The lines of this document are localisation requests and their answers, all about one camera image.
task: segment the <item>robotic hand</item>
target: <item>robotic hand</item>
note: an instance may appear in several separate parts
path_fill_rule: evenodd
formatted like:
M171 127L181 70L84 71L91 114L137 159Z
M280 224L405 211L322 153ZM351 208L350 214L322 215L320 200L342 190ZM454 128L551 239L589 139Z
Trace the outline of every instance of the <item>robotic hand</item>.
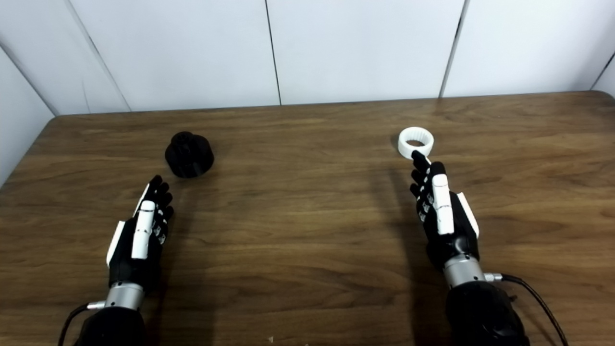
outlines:
M450 287L446 316L459 346L527 346L508 295L488 281L478 260L478 225L463 193L448 188L444 165L412 153L416 211L427 235L427 255Z
M159 175L155 176L145 188L133 217L118 223L107 253L109 294L106 300L90 303L83 309L100 311L86 319L77 345L145 343L145 325L139 310L145 294L160 279L162 245L173 215L168 190L169 185ZM67 327L60 336L60 345Z

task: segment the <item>black cylindrical object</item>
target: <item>black cylindrical object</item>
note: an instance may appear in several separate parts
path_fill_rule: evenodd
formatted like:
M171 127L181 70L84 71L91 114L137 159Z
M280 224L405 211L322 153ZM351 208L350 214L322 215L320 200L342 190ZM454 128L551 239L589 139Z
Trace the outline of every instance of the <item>black cylindrical object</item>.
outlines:
M194 178L213 165L213 152L207 139L182 131L173 136L164 153L173 174L180 178Z

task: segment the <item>fingertip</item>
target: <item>fingertip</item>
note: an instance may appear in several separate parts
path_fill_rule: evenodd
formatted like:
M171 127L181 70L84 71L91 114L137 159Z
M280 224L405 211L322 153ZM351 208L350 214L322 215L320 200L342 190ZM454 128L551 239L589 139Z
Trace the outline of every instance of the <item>fingertip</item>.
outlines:
M446 174L446 169L444 169L444 164L441 163L440 161L436 161L432 163L429 174L431 176L438 175L438 174Z
M161 195L165 194L169 190L169 185L167 183L162 183L157 189L156 193Z
M155 175L152 180L149 181L149 186L153 188L157 188L162 183L162 177L159 175Z
M161 205L161 208L164 208L164 207L167 207L169 203L171 203L172 200L173 200L173 195L167 192L162 196L159 204Z
M171 216L173 216L174 213L175 213L175 210L173 209L173 207L168 206L166 207L166 209L164 209L164 218L169 220L171 219Z
M412 160L413 164L415 165L416 169L419 170L419 172L425 173L427 171L427 168L429 168L429 162L427 161L427 158L425 157L425 155L421 154L417 150L412 152Z
M410 185L410 192L412 192L412 195L414 195L416 198L419 198L419 196L421 195L421 189L417 184Z
M419 171L417 171L416 169L412 171L412 173L410 174L412 176L412 179L415 180L415 182L417 183L424 183L423 180L425 180L425 175Z

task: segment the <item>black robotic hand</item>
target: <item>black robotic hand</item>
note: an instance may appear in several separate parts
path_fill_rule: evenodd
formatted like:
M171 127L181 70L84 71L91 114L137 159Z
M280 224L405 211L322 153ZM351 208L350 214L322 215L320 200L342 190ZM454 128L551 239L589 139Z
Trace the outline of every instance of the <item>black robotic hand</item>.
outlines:
M430 163L418 151L412 153L416 183L410 191L416 197L416 212L427 235L429 260L442 270L457 255L478 255L478 225L463 193L448 189L446 170L441 162Z
M173 216L169 203L173 196L162 177L155 176L145 188L133 217L117 224L107 253L109 286L134 283L145 293L152 291L160 278L162 245Z

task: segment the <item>cable connector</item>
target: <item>cable connector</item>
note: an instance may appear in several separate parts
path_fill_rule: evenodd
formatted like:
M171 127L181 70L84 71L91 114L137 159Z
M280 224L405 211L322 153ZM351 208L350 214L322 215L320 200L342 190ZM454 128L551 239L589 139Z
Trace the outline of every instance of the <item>cable connector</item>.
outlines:
M88 310L100 310L105 307L105 300L99 300L98 302L90 302L87 304Z
M500 273L485 273L485 281L492 283L494 281L502 281L503 276Z

